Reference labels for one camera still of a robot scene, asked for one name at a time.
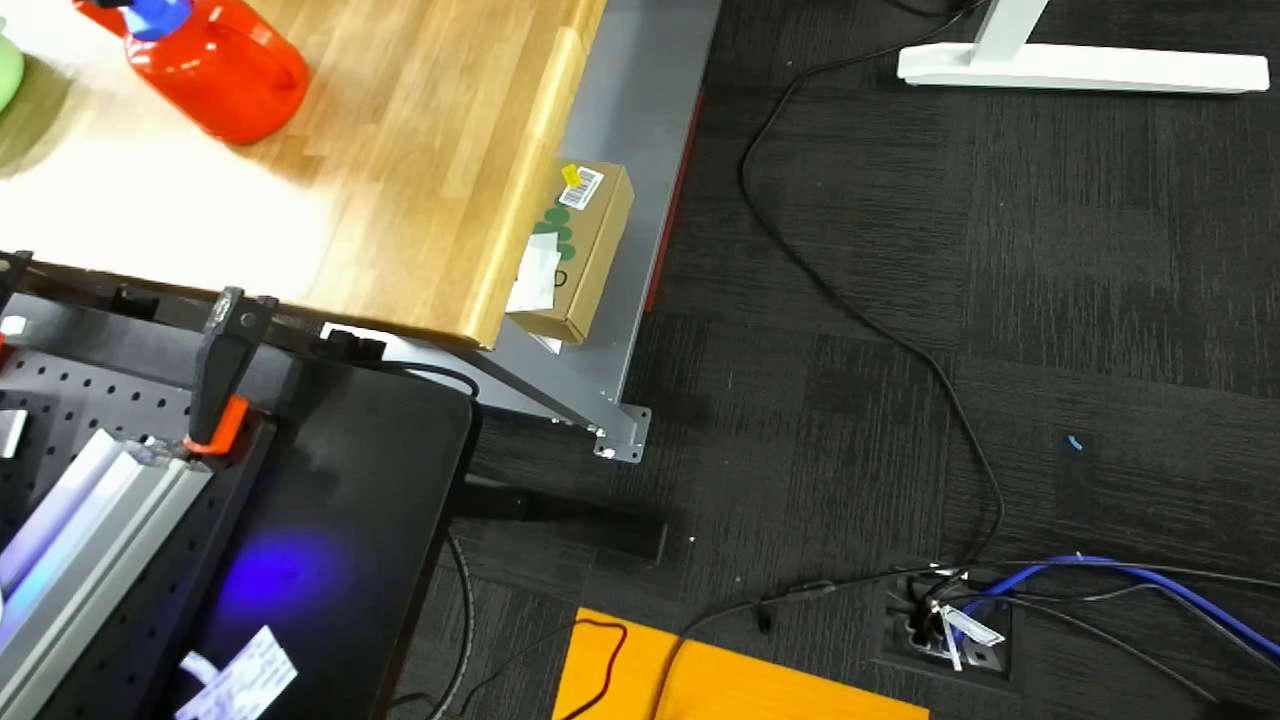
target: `gray carpet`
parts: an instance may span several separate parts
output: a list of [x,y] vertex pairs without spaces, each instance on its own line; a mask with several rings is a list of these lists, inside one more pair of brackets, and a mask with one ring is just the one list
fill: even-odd
[[[576,604],[675,629],[790,577],[961,552],[981,485],[939,387],[836,316],[732,186],[793,70],[926,29],[883,0],[726,4],[627,393],[657,408],[649,463],[596,463],[590,442],[512,417],[491,417],[478,454],[486,475],[670,513],[671,548],[645,567],[534,530],[464,525],[480,594],[464,692],[501,674],[467,716],[550,716]],[[1044,35],[1280,60],[1280,4],[1061,0]],[[757,193],[846,299],[948,365],[1004,488],[990,556],[1091,548],[1280,577],[1277,91],[903,91],[879,56],[798,100]],[[1277,597],[1214,597],[1280,638]],[[1280,708],[1277,674],[1158,597],[1080,613],[1221,696]],[[883,626],[879,589],[855,589],[781,610],[770,638],[752,618],[704,638],[939,720],[1200,716],[1184,690],[1049,621],[1018,621],[1011,678],[996,683],[891,660]],[[445,683],[458,629],[440,559],[403,690]]]

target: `blue light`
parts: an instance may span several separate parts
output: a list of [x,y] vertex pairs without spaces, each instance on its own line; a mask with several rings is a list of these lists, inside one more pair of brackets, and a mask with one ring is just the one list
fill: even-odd
[[328,610],[343,580],[343,548],[319,532],[252,535],[231,559],[215,610],[230,618]]

